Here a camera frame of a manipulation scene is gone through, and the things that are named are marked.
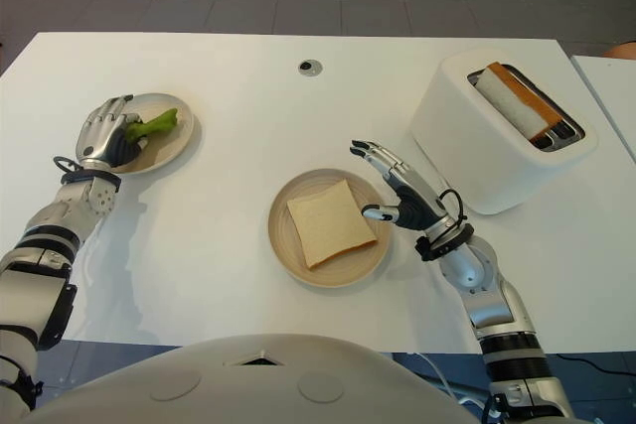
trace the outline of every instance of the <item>white bread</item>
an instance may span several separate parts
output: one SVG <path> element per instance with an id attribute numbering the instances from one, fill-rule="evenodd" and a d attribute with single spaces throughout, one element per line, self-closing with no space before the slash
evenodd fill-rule
<path id="1" fill-rule="evenodd" d="M 287 202 L 310 269 L 377 240 L 343 180 L 320 193 Z"/>
<path id="2" fill-rule="evenodd" d="M 475 87 L 527 139 L 535 139 L 562 120 L 542 98 L 494 62 L 481 73 Z"/>

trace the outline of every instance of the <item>round plate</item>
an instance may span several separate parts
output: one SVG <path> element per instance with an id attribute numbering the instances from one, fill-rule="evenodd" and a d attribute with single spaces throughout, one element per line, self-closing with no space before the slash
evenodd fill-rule
<path id="1" fill-rule="evenodd" d="M 382 202 L 380 195 L 364 179 L 337 169 L 318 169 L 301 174 L 287 183 L 274 199 L 269 211 L 269 241 L 280 263 L 298 280 L 317 287 L 344 287 L 362 280 L 380 265 L 389 249 L 390 225 L 366 219 L 378 238 L 376 243 L 330 258 L 313 270 L 307 268 L 287 201 L 319 193 L 343 179 L 347 180 L 358 207 Z"/>
<path id="2" fill-rule="evenodd" d="M 137 159 L 113 169 L 113 173 L 146 173 L 168 164 L 186 149 L 195 121 L 192 111 L 181 99 L 165 93 L 140 94 L 128 101 L 123 111 L 137 113 L 145 123 L 170 108 L 177 108 L 177 126 L 169 133 L 153 134 Z"/>

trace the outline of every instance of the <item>robot finger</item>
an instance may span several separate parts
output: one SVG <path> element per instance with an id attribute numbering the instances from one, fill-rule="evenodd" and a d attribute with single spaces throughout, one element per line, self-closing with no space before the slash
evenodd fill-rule
<path id="1" fill-rule="evenodd" d="M 110 116 L 109 118 L 110 120 L 116 119 L 123 111 L 123 108 L 126 105 L 126 103 L 130 101 L 131 99 L 132 99 L 132 94 L 127 94 L 125 96 L 112 98 L 110 100 L 110 103 L 102 111 L 102 115 L 101 115 L 102 119 L 105 120 L 108 115 Z"/>
<path id="2" fill-rule="evenodd" d="M 106 115 L 106 111 L 108 110 L 108 108 L 110 108 L 110 106 L 112 105 L 113 101 L 115 101 L 117 98 L 110 98 L 107 99 L 102 106 L 100 106 L 99 108 L 94 109 L 90 115 L 88 116 L 88 118 L 86 119 L 86 122 L 84 123 L 84 126 L 90 126 L 92 123 L 97 122 L 97 121 L 103 121 L 103 118 Z"/>
<path id="3" fill-rule="evenodd" d="M 353 146 L 349 148 L 352 154 L 364 158 L 369 164 L 376 168 L 385 181 L 391 178 L 391 169 L 401 160 L 391 151 L 371 141 L 352 141 Z"/>
<path id="4" fill-rule="evenodd" d="M 399 220 L 399 209 L 393 206 L 368 204 L 362 208 L 362 215 L 373 220 L 385 220 L 395 223 Z"/>

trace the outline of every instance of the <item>black cable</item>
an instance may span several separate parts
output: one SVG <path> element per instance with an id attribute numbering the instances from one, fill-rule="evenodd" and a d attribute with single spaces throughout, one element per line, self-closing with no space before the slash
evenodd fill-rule
<path id="1" fill-rule="evenodd" d="M 453 196 L 455 196 L 455 199 L 457 200 L 457 203 L 459 204 L 459 214 L 457 215 L 457 221 L 452 227 L 444 230 L 442 233 L 439 234 L 439 236 L 437 236 L 437 238 L 435 238 L 432 242 L 430 242 L 429 244 L 430 248 L 432 248 L 433 244 L 435 244 L 436 242 L 439 242 L 448 233 L 452 232 L 453 230 L 458 230 L 459 227 L 461 226 L 461 222 L 463 222 L 464 220 L 468 218 L 466 215 L 464 215 L 464 202 L 461 200 L 461 196 L 459 196 L 459 193 L 455 191 L 454 189 L 447 189 L 446 191 L 444 191 L 443 193 L 439 195 L 439 199 L 443 201 L 444 197 L 446 197 L 448 194 L 452 194 Z"/>
<path id="2" fill-rule="evenodd" d="M 561 359 L 564 359 L 566 361 L 581 361 L 581 362 L 585 362 L 585 363 L 589 364 L 590 366 L 592 366 L 597 371 L 604 372 L 605 374 L 616 374 L 618 376 L 632 376 L 632 377 L 636 377 L 636 372 L 612 371 L 612 370 L 609 370 L 609 369 L 604 369 L 604 368 L 600 367 L 599 365 L 593 363 L 589 359 L 585 359 L 583 357 L 569 357 L 569 356 L 563 356 L 562 354 L 558 354 L 558 353 L 556 355 L 558 357 L 560 357 Z"/>
<path id="3" fill-rule="evenodd" d="M 79 171 L 80 169 L 83 169 L 83 167 L 76 163 L 73 159 L 65 158 L 64 156 L 55 156 L 53 158 L 53 162 L 65 173 L 72 173 L 73 171 Z"/>
<path id="4" fill-rule="evenodd" d="M 488 414 L 491 407 L 493 407 L 493 396 L 488 396 L 484 404 L 484 410 L 481 413 L 481 424 L 488 424 Z"/>

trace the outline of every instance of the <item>green vegetable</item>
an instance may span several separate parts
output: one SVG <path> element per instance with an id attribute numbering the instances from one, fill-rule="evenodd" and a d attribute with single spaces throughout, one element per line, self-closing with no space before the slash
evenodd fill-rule
<path id="1" fill-rule="evenodd" d="M 142 136 L 172 131 L 176 125 L 177 108 L 172 108 L 147 123 L 130 123 L 126 128 L 125 138 L 130 144 L 136 143 Z"/>

